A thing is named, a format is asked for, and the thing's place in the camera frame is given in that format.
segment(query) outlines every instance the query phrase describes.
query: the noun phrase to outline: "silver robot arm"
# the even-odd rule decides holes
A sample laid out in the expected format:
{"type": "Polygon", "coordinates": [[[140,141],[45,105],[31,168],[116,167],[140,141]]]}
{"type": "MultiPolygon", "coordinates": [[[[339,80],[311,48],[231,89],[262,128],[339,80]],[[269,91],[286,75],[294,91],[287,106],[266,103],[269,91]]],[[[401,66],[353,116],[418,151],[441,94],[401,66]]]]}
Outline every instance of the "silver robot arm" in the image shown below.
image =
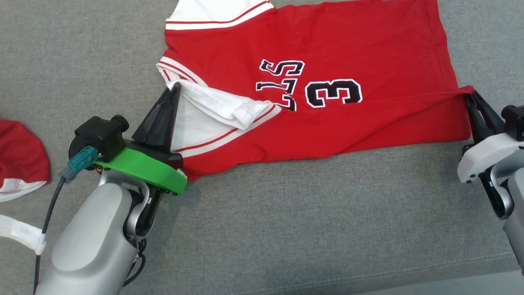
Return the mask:
{"type": "Polygon", "coordinates": [[[136,245],[144,238],[135,228],[148,200],[143,181],[104,171],[99,187],[55,244],[51,269],[36,294],[118,294],[137,259],[136,245]],[[142,195],[132,195],[123,183],[139,187],[142,195]]]}
{"type": "Polygon", "coordinates": [[[524,106],[507,106],[502,117],[474,92],[466,99],[474,144],[463,149],[461,182],[480,180],[524,276],[524,106]]]}

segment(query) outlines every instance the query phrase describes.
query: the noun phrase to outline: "gray couch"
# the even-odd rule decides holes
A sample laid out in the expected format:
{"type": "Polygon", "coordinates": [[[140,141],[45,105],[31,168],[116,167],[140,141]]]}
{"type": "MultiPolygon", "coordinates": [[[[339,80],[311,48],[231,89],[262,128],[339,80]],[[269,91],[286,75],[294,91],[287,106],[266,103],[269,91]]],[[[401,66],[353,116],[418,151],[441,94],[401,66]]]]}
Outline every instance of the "gray couch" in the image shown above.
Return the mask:
{"type": "MultiPolygon", "coordinates": [[[[524,2],[439,4],[459,83],[474,85],[497,112],[522,104],[524,2]]],[[[72,132],[90,116],[118,113],[130,130],[138,126],[164,89],[155,63],[175,5],[0,2],[0,117],[41,138],[53,175],[50,185],[1,203],[0,214],[42,225],[72,132]]],[[[146,267],[122,294],[349,294],[518,269],[481,185],[461,184],[455,174],[464,144],[253,164],[204,177],[164,199],[146,267]]],[[[62,190],[42,271],[97,179],[85,172],[62,190]]],[[[29,294],[33,267],[34,253],[0,239],[0,293],[29,294]]]]}

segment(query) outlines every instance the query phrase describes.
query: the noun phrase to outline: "white strap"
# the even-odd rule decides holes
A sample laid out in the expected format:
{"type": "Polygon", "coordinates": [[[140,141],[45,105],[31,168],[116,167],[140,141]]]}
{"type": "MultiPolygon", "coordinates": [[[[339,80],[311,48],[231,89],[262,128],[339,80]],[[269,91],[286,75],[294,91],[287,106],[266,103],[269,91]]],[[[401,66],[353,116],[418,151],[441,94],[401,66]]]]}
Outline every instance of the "white strap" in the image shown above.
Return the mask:
{"type": "Polygon", "coordinates": [[[172,81],[168,83],[169,89],[176,82],[182,85],[184,99],[215,120],[240,130],[246,130],[274,105],[270,101],[252,100],[187,80],[172,81]]]}
{"type": "Polygon", "coordinates": [[[41,229],[4,215],[0,215],[0,237],[19,241],[33,249],[36,255],[41,255],[46,246],[46,235],[41,229]]]}

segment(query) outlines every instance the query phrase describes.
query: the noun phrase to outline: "red cloth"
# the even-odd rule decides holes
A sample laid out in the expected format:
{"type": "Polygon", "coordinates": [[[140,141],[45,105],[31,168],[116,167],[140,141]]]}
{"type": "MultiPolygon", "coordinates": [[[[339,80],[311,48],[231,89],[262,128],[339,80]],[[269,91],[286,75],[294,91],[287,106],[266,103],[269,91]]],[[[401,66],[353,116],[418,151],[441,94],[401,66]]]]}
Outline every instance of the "red cloth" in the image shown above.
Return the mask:
{"type": "Polygon", "coordinates": [[[40,140],[17,121],[0,120],[0,202],[49,182],[49,159],[40,140]]]}

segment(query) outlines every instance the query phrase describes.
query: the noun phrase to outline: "basketball jersey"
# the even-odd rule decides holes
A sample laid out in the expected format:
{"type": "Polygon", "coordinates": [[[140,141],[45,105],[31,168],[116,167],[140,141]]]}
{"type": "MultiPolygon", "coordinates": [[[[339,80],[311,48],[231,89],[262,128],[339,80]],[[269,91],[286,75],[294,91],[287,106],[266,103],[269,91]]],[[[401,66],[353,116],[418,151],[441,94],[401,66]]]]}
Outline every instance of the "basketball jersey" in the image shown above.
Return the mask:
{"type": "Polygon", "coordinates": [[[239,164],[468,139],[436,0],[180,0],[157,68],[183,81],[190,180],[239,164]]]}

